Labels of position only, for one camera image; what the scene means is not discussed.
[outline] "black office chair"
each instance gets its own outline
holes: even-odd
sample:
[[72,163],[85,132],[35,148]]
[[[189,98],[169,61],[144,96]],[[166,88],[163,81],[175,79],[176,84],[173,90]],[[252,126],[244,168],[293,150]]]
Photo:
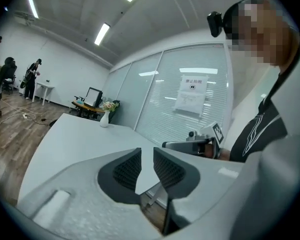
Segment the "black office chair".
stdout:
[[[85,100],[85,98],[82,98],[81,96],[74,96],[75,100],[78,101],[79,99],[81,99],[81,101],[83,102]],[[76,113],[76,116],[78,116],[79,114],[79,108],[76,106],[76,104],[74,102],[71,102],[75,107],[70,107],[70,111],[69,114],[71,114],[72,112]]]
[[120,100],[114,100],[113,103],[118,104],[118,106],[116,107],[116,109],[114,111],[109,113],[109,124],[111,123],[112,119],[114,118],[115,114],[117,113],[117,111],[120,107]]
[[14,86],[13,85],[15,83],[15,79],[16,79],[16,75],[13,75],[12,78],[9,78],[9,77],[5,78],[3,80],[2,90],[7,91],[8,94],[13,93],[13,91],[14,91]]

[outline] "white paper sign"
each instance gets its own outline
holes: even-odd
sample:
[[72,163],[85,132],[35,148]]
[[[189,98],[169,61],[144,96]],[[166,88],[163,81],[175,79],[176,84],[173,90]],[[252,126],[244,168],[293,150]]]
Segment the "white paper sign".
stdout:
[[208,76],[184,75],[174,109],[202,115]]

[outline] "white vase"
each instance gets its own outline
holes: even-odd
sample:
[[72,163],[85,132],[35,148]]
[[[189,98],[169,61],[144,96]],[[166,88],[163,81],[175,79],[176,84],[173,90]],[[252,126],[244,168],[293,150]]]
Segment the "white vase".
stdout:
[[107,110],[106,112],[104,112],[104,115],[103,115],[103,117],[100,120],[100,126],[101,127],[108,127],[108,124],[109,124],[109,114],[110,114],[109,110]]

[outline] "computer monitor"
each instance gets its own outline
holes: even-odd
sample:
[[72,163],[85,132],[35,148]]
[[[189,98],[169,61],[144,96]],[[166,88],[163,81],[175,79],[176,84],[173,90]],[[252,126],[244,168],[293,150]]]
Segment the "computer monitor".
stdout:
[[84,99],[84,104],[97,108],[101,103],[102,94],[101,90],[90,87]]

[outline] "cable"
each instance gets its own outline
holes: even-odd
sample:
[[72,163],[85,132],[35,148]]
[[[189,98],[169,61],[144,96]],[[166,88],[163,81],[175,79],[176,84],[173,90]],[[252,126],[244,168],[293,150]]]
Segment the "cable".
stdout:
[[13,115],[11,115],[11,116],[8,116],[6,119],[4,119],[4,120],[2,120],[1,122],[0,122],[0,125],[3,123],[3,122],[5,122],[5,121],[7,121],[8,119],[10,119],[10,118],[12,118],[12,117],[15,117],[15,116],[21,116],[21,115],[25,115],[25,119],[26,120],[28,120],[28,121],[33,121],[33,122],[35,122],[36,124],[38,124],[38,125],[44,125],[44,126],[49,126],[49,124],[46,124],[46,123],[39,123],[39,122],[36,122],[36,118],[37,118],[37,116],[36,115],[40,115],[41,117],[42,117],[42,115],[44,115],[44,114],[47,114],[47,113],[60,113],[60,112],[57,112],[57,111],[46,111],[46,112],[43,112],[43,113],[37,113],[37,112],[33,112],[33,111],[31,111],[31,110],[29,110],[29,109],[27,109],[27,108],[25,108],[25,107],[20,107],[20,106],[18,106],[18,107],[14,107],[14,106],[12,106],[12,105],[10,105],[8,102],[6,102],[6,101],[4,101],[4,100],[1,100],[1,102],[3,102],[3,103],[5,103],[5,104],[7,104],[8,106],[10,106],[11,108],[13,108],[15,111],[17,111],[17,112],[19,112],[18,114],[13,114]]

